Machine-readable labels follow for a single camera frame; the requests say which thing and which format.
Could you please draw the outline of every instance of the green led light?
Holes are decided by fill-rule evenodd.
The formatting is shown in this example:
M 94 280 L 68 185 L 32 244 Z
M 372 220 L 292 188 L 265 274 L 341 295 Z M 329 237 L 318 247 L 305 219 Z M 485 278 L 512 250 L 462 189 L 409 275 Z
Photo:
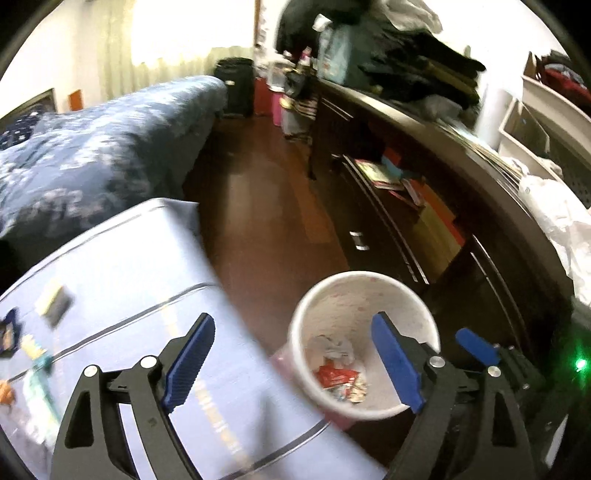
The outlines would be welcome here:
M 577 369 L 577 372 L 580 372 L 581 370 L 585 370 L 585 368 L 587 368 L 587 360 L 584 358 L 579 358 L 574 365 Z

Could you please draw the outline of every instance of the blue floral bedspread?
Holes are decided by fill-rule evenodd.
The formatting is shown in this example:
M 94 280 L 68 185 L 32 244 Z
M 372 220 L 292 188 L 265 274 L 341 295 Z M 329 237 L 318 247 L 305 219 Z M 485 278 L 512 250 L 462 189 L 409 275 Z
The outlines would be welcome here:
M 28 268 L 144 200 L 179 197 L 175 142 L 189 131 L 206 137 L 225 106 L 223 82 L 197 76 L 43 114 L 29 140 L 0 151 L 0 238 Z

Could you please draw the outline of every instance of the white wall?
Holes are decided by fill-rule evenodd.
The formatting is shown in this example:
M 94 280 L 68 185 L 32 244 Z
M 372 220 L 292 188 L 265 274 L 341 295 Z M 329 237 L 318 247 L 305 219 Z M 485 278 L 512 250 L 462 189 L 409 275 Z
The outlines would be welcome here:
M 275 51 L 275 38 L 279 19 L 289 0 L 261 0 L 261 24 L 259 29 L 265 30 L 267 36 L 262 43 L 266 55 Z
M 479 82 L 483 109 L 476 135 L 493 148 L 512 96 L 521 99 L 521 75 L 530 51 L 538 57 L 564 49 L 520 0 L 425 0 L 441 20 L 437 37 L 454 46 L 470 45 L 471 56 L 487 71 Z
M 85 106 L 100 103 L 91 14 L 90 2 L 64 0 L 42 20 L 0 79 L 0 118 L 51 88 L 58 112 L 69 110 L 67 96 L 78 89 Z

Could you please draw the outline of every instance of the blue gripper pad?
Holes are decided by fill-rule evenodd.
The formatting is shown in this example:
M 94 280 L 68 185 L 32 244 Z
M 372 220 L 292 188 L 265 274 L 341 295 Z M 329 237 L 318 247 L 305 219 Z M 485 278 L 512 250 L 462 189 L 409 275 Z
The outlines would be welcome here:
M 168 370 L 165 381 L 162 408 L 171 413 L 187 400 L 189 392 L 210 348 L 213 345 L 216 326 L 213 318 L 205 316 Z
M 390 326 L 393 327 L 390 319 L 382 312 L 377 313 L 371 322 L 371 338 L 398 398 L 416 414 L 426 402 L 421 395 L 421 375 L 404 353 Z
M 496 349 L 468 328 L 456 332 L 456 342 L 486 367 L 498 365 L 501 361 Z

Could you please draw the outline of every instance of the red wrapper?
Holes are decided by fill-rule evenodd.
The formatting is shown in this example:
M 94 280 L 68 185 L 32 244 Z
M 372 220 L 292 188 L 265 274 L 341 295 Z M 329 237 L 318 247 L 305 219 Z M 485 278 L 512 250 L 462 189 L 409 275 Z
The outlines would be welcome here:
M 332 388 L 337 385 L 353 384 L 359 372 L 346 368 L 335 368 L 333 365 L 322 365 L 314 375 L 322 388 Z

